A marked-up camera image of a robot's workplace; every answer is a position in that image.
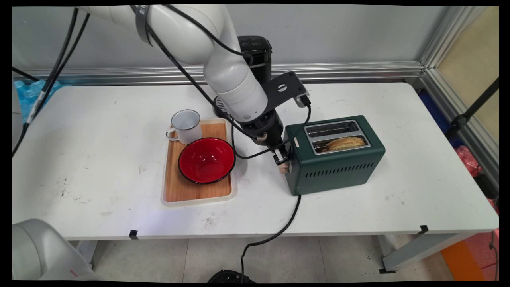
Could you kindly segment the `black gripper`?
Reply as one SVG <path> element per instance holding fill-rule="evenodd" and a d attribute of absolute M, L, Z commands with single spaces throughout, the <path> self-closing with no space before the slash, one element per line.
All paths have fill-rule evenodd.
<path fill-rule="evenodd" d="M 283 142 L 284 125 L 277 111 L 272 109 L 251 122 L 241 122 L 241 128 L 252 136 L 264 138 L 255 140 L 257 145 L 273 148 Z M 273 150 L 273 159 L 277 165 L 288 161 L 286 145 Z"/>

